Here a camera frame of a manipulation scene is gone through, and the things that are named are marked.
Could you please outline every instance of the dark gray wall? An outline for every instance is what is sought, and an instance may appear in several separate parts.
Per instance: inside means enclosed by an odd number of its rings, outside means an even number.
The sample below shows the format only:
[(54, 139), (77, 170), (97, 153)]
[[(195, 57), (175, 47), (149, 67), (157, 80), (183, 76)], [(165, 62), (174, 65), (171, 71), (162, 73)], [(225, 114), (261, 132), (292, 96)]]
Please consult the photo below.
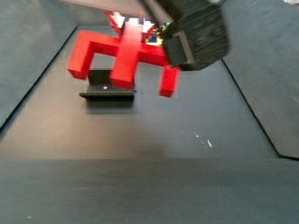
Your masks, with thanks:
[(225, 61), (278, 152), (299, 158), (299, 8), (281, 0), (225, 4)]
[(69, 13), (79, 25), (99, 26), (109, 25), (103, 10), (91, 8), (62, 0), (53, 0)]
[(0, 0), (0, 127), (77, 28), (49, 0)]

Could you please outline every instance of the gray surface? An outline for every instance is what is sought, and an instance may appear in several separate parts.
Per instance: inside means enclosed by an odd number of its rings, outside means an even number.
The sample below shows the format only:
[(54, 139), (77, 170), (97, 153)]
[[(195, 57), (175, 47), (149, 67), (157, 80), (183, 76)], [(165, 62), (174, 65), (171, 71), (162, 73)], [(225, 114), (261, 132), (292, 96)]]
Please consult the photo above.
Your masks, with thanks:
[(0, 127), (75, 27), (49, 0), (0, 0)]
[[(221, 62), (181, 74), (173, 99), (158, 95), (162, 68), (141, 64), (133, 108), (87, 104), (89, 83), (66, 70), (77, 35), (0, 135), (0, 158), (277, 157)], [(113, 62), (99, 55), (93, 67)]]
[(0, 221), (17, 223), (299, 222), (293, 161), (2, 161)]
[(229, 69), (278, 152), (299, 158), (299, 9), (280, 0), (229, 0), (225, 11)]
[(53, 1), (69, 13), (69, 15), (77, 21), (78, 25), (109, 26), (109, 20), (106, 18), (103, 10), (75, 3), (67, 3), (63, 2), (62, 0), (53, 0)]

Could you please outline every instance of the black base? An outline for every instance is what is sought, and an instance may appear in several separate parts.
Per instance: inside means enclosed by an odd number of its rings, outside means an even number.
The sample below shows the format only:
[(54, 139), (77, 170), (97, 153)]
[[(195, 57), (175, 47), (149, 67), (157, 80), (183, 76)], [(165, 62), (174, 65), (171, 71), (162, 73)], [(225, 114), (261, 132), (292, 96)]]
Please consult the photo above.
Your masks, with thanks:
[(110, 69), (91, 70), (89, 74), (89, 91), (79, 95), (91, 101), (133, 101), (135, 89), (114, 87), (110, 81)]

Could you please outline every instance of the red plastic object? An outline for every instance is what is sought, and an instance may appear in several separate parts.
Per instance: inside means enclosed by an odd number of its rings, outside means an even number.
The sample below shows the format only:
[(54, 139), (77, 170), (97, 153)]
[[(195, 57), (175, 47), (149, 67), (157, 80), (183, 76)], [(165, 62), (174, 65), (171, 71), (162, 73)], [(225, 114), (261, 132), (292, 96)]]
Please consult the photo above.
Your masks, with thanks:
[(131, 89), (135, 83), (138, 61), (163, 67), (161, 95), (171, 97), (177, 88), (178, 67), (170, 68), (161, 46), (142, 43), (142, 26), (126, 22), (121, 38), (91, 31), (81, 31), (70, 57), (69, 70), (74, 78), (86, 80), (95, 53), (117, 57), (110, 75), (113, 85)]

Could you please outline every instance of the small white debris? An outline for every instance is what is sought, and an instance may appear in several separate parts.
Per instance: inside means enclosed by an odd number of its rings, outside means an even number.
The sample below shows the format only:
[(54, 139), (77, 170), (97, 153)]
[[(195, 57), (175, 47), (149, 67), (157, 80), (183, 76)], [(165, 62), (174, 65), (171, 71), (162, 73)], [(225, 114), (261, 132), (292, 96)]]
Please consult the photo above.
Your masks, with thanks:
[(213, 148), (213, 145), (211, 145), (211, 141), (209, 140), (209, 145), (210, 145), (210, 147)]

